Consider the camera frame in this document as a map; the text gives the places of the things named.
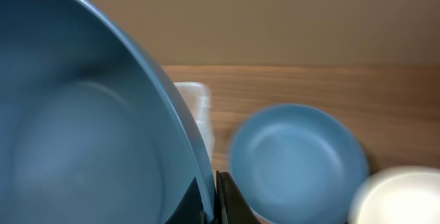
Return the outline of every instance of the wooden table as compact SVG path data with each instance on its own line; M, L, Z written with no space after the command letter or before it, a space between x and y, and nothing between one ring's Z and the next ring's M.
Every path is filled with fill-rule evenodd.
M286 102L339 119L363 145L372 172L397 165L440 168L440 67L164 68L175 82L210 87L215 170L228 170L230 138L245 118Z

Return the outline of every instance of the blue plate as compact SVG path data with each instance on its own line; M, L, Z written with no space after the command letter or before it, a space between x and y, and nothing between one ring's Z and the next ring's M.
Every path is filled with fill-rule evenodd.
M245 121L230 160L245 200L272 223L345 223L368 177L366 157L347 128L299 104L270 107Z

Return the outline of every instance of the beige wall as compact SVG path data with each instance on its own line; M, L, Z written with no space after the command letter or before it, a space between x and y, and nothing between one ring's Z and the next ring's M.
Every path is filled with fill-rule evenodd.
M163 64L440 63L440 0L90 0Z

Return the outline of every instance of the white plastic bin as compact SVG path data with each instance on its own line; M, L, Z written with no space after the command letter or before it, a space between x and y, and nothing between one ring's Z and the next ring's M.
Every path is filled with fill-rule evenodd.
M199 127L209 160L211 161L215 140L209 121L211 101L209 88L198 82L175 82L174 84L184 98Z

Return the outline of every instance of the white plate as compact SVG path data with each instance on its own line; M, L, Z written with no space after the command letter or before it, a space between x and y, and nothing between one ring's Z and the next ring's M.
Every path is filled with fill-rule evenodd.
M439 224L440 170L402 166L381 171L360 189L353 224Z

